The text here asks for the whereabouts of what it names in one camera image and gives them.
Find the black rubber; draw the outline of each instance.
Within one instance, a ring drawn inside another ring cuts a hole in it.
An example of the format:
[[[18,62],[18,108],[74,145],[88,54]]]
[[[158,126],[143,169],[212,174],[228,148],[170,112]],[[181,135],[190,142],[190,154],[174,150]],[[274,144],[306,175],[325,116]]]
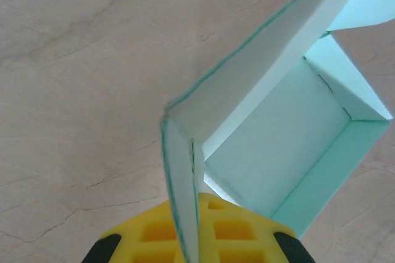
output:
[[[82,260],[82,263],[109,263],[121,238],[119,234],[111,234],[98,240]]]
[[[289,263],[315,263],[314,259],[304,248],[303,244],[296,238],[282,232],[274,233],[274,237],[283,250]]]

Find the yellow object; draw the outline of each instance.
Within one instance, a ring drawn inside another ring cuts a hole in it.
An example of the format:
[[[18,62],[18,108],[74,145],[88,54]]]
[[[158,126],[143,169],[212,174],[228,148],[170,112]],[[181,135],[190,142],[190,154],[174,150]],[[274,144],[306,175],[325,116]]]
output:
[[[295,237],[282,224],[212,194],[199,195],[199,260],[202,263],[288,263],[274,233]],[[119,234],[109,263],[184,263],[168,202],[105,232]]]

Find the marble surface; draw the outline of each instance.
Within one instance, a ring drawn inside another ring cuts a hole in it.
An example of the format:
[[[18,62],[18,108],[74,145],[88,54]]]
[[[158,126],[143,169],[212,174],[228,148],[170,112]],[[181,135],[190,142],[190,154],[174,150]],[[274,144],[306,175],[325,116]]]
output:
[[[166,200],[164,104],[288,0],[0,0],[0,262],[80,262]],[[395,23],[336,33],[395,108]],[[395,128],[303,242],[395,261]]]

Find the paper box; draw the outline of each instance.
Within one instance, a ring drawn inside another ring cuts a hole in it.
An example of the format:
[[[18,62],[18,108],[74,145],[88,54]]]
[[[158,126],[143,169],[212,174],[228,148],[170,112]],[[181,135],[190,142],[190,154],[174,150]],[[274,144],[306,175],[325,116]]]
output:
[[[199,258],[204,178],[300,236],[389,127],[391,114],[325,33],[347,1],[292,0],[167,106],[165,174],[187,262]]]

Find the light blue paper box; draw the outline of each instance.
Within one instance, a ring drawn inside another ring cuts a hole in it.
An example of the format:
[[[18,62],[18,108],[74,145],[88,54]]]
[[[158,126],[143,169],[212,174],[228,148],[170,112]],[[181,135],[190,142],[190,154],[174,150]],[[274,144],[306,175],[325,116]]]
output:
[[[336,40],[319,39],[347,1],[292,0],[166,108],[165,174],[187,262],[199,260],[204,178],[300,236],[389,127]]]

